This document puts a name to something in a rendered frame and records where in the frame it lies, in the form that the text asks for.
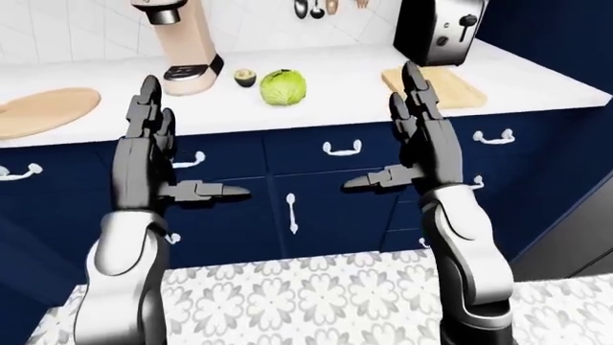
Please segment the dark grey appliance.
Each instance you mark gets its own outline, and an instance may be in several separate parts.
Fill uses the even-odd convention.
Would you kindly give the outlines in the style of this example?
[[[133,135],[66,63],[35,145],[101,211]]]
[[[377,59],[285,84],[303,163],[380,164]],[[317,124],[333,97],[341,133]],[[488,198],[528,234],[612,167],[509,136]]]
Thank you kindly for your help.
[[[613,172],[511,264],[514,279],[613,273]]]

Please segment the round wooden cutting board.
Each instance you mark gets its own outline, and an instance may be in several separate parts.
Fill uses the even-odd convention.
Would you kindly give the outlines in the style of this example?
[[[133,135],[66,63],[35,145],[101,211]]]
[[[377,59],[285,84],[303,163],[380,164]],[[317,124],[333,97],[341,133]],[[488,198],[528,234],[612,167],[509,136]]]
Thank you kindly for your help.
[[[65,126],[90,113],[101,99],[93,88],[60,88],[0,104],[0,140]]]

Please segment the beige coffee machine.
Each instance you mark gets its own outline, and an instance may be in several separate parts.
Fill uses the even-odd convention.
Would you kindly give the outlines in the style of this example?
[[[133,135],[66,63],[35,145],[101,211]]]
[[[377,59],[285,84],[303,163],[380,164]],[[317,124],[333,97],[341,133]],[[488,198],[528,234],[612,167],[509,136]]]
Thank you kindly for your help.
[[[167,58],[163,88],[173,97],[207,91],[224,61],[209,33],[201,0],[130,0],[146,14]]]

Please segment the rectangular wooden cutting board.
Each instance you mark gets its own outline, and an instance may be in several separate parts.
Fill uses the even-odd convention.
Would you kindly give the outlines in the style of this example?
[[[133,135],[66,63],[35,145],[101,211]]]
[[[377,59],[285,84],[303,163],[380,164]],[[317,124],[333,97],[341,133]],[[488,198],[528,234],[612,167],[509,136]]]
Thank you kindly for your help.
[[[406,99],[401,78],[402,67],[382,71],[381,78],[391,91],[397,92],[403,100]],[[429,80],[439,98],[439,109],[478,108],[486,104],[485,94],[468,84],[448,68],[420,68],[422,76]]]

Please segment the silver black toaster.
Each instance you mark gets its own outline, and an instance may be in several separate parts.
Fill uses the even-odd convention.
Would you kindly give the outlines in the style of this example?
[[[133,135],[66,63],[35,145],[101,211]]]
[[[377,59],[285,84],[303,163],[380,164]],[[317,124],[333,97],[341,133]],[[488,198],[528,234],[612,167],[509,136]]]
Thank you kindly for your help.
[[[420,66],[462,65],[489,0],[401,0],[393,46]]]

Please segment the green lettuce head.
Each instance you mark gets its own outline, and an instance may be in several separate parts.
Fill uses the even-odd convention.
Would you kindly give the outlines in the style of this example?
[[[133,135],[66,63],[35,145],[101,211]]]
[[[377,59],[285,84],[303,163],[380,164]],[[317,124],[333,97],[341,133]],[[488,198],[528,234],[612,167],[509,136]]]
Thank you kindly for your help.
[[[307,82],[299,71],[273,71],[261,80],[260,94],[269,105],[294,105],[306,96]]]

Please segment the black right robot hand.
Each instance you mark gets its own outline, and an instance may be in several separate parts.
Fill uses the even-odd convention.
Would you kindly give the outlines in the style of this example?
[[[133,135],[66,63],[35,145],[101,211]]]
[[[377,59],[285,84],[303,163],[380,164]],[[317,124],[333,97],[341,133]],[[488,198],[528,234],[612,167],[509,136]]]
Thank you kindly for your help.
[[[453,125],[438,109],[439,99],[418,65],[407,61],[401,69],[406,97],[389,98],[394,137],[400,142],[399,160],[380,172],[347,181],[343,189],[399,189],[414,184],[418,193],[462,183],[463,157]]]

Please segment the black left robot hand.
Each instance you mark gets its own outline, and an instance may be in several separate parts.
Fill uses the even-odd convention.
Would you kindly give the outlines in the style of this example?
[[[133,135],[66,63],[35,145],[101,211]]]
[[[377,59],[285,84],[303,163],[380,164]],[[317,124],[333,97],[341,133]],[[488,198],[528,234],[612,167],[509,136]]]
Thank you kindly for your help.
[[[163,108],[159,80],[145,77],[132,97],[124,137],[118,140],[111,169],[112,206],[116,211],[143,209],[161,214],[171,203],[243,200],[247,189],[201,180],[176,180],[175,117]]]

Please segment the halved avocado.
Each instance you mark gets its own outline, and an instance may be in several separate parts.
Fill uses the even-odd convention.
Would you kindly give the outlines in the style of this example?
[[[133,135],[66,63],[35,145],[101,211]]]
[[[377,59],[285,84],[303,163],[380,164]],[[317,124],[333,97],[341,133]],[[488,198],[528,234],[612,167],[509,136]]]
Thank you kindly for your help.
[[[250,88],[255,85],[257,74],[247,68],[241,68],[234,73],[235,82],[243,88]]]

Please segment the navy blue base cabinet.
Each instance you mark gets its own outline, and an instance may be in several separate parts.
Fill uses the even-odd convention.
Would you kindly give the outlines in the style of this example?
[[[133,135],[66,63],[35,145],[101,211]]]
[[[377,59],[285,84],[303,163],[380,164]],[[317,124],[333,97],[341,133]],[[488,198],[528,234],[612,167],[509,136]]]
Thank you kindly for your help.
[[[515,258],[613,171],[613,105],[597,109],[455,117],[464,178],[480,174],[476,196],[498,246]],[[0,283],[47,305],[84,281],[84,261],[110,209],[115,143],[0,149]],[[173,267],[392,251],[417,246],[414,189],[362,192],[343,183],[398,161],[387,123],[318,126],[181,137],[181,180],[240,186],[251,196],[167,213],[182,241]],[[298,232],[285,197],[296,196]]]

